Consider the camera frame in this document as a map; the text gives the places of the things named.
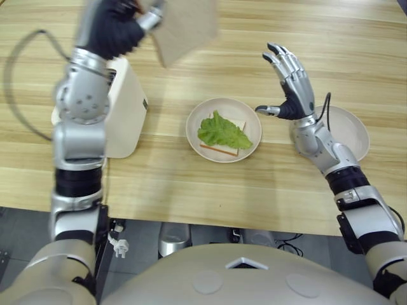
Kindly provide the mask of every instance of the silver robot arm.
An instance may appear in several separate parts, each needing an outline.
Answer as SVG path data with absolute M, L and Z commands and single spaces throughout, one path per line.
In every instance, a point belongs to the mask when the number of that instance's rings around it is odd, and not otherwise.
M 314 93 L 300 61 L 283 46 L 268 43 L 264 53 L 279 76 L 287 100 L 256 111 L 292 120 L 297 151 L 325 176 L 341 212 L 337 217 L 348 249 L 364 254 L 373 287 L 396 304 L 407 300 L 407 243 L 400 224 L 378 190 L 370 185 L 350 149 L 338 143 L 314 113 Z
M 50 235 L 0 295 L 1 304 L 96 304 L 95 244 L 107 234 L 102 205 L 107 60 L 126 54 L 162 19 L 163 1 L 135 19 L 133 0 L 88 1 L 65 78 L 55 89 L 61 122 L 53 146 L 55 188 Z

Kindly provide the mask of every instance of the lettuce leaf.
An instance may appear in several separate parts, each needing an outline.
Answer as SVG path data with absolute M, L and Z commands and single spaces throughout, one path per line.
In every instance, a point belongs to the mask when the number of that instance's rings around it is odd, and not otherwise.
M 209 146 L 218 144 L 248 149 L 253 145 L 239 127 L 222 118 L 217 110 L 214 111 L 213 118 L 202 120 L 201 128 L 198 130 L 198 138 Z

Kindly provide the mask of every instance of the wooden table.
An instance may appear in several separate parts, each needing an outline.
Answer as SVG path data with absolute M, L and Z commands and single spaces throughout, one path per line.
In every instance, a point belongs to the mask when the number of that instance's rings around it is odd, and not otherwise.
M 110 215 L 339 234 L 333 195 L 319 171 L 289 140 L 288 122 L 260 117 L 263 141 L 235 164 L 197 155 L 184 132 L 191 110 L 212 97 L 251 107 L 284 96 L 261 58 L 267 41 L 295 52 L 311 77 L 317 104 L 359 116 L 371 137 L 361 165 L 387 203 L 407 219 L 406 16 L 395 1 L 229 1 L 219 5 L 220 36 L 169 70 L 160 67 L 150 38 L 128 56 L 150 108 L 136 152 L 112 159 Z M 70 51 L 80 0 L 8 0 L 0 7 L 0 68 L 24 35 L 51 30 Z M 51 134 L 52 90 L 64 61 L 39 38 L 14 73 L 22 112 Z M 48 211 L 53 186 L 52 145 L 28 132 L 0 97 L 0 205 Z

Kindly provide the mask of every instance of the round plate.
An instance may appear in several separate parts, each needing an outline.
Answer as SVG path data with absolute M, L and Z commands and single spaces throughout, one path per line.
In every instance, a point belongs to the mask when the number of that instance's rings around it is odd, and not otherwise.
M 315 108 L 317 117 L 320 116 L 321 112 L 322 106 Z M 326 113 L 322 120 L 325 126 L 328 127 L 326 123 Z M 370 148 L 369 133 L 357 116 L 348 110 L 330 106 L 329 123 L 331 125 L 332 136 L 335 140 L 349 147 L 358 161 L 362 160 L 368 154 Z
M 238 156 L 230 156 L 223 152 L 213 151 L 200 147 L 201 140 L 198 138 L 198 129 L 203 119 L 217 110 L 224 118 L 237 119 L 245 121 L 243 132 L 253 143 L 249 149 L 239 149 Z M 204 158 L 220 163 L 230 163 L 240 161 L 250 156 L 261 140 L 261 124 L 257 114 L 245 103 L 233 100 L 231 98 L 212 98 L 197 105 L 192 110 L 186 120 L 186 137 L 191 147 Z

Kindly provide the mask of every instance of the black cable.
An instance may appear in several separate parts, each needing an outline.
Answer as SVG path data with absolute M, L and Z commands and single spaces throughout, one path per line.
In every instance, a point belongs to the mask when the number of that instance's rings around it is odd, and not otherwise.
M 297 254 L 298 256 L 303 257 L 303 256 L 304 256 L 304 252 L 303 252 L 300 248 L 294 246 L 292 243 L 289 243 L 289 241 L 296 240 L 297 238 L 300 238 L 301 236 L 303 236 L 303 234 L 301 234 L 301 233 L 296 233 L 296 234 L 294 235 L 294 237 L 289 238 L 289 239 L 287 239 L 287 240 L 275 240 L 276 243 L 281 242 L 281 244 L 277 246 L 277 249 L 286 250 L 286 247 L 290 247 L 290 248 L 292 248 L 292 249 L 296 252 L 296 254 Z
M 397 210 L 394 210 L 392 207 L 389 207 L 389 209 L 390 209 L 393 213 L 395 213 L 395 214 L 397 215 L 397 217 L 399 217 L 400 224 L 401 224 L 401 229 L 403 230 L 403 233 L 405 233 L 405 232 L 406 232 L 406 225 L 405 225 L 405 223 L 404 223 L 404 219 L 401 217 L 400 213 L 397 212 Z
M 286 250 L 286 246 L 289 246 L 290 248 L 292 248 L 295 252 L 296 252 L 296 254 L 298 255 L 298 256 L 300 256 L 300 257 L 303 257 L 304 256 L 304 252 L 300 249 L 300 248 L 298 248 L 298 247 L 295 247 L 293 244 L 291 244 L 291 243 L 282 243 L 281 245 L 279 245 L 278 247 L 277 247 L 277 249 L 282 249 L 282 250 Z
M 58 44 L 58 41 L 46 30 L 35 30 L 34 32 L 28 34 L 25 36 L 23 39 L 20 40 L 20 42 L 17 43 L 17 45 L 14 47 L 14 49 L 11 51 L 10 55 L 6 59 L 6 64 L 4 66 L 4 73 L 3 73 L 3 79 L 4 79 L 4 97 L 6 99 L 7 104 L 9 105 L 12 113 L 14 116 L 23 124 L 25 127 L 27 127 L 32 133 L 35 133 L 36 135 L 40 136 L 41 138 L 52 141 L 52 138 L 45 135 L 41 131 L 39 131 L 35 126 L 33 126 L 31 123 L 27 121 L 25 116 L 21 113 L 20 109 L 17 106 L 17 103 L 15 102 L 14 94 L 13 94 L 13 87 L 12 87 L 12 82 L 13 82 L 13 68 L 15 65 L 15 62 L 17 61 L 18 57 L 20 56 L 21 52 L 25 49 L 25 47 L 37 36 L 40 34 L 44 34 L 48 40 L 51 42 L 52 46 L 54 49 L 58 52 L 58 54 L 63 57 L 65 60 L 70 61 L 71 59 L 64 53 L 64 51 L 61 48 L 61 45 Z
M 328 92 L 325 96 L 325 102 L 324 102 L 324 107 L 322 107 L 322 112 L 319 118 L 317 119 L 317 122 L 322 119 L 325 113 L 325 109 L 327 110 L 326 114 L 326 123 L 328 126 L 328 130 L 331 131 L 331 125 L 329 124 L 329 106 L 331 105 L 331 92 Z

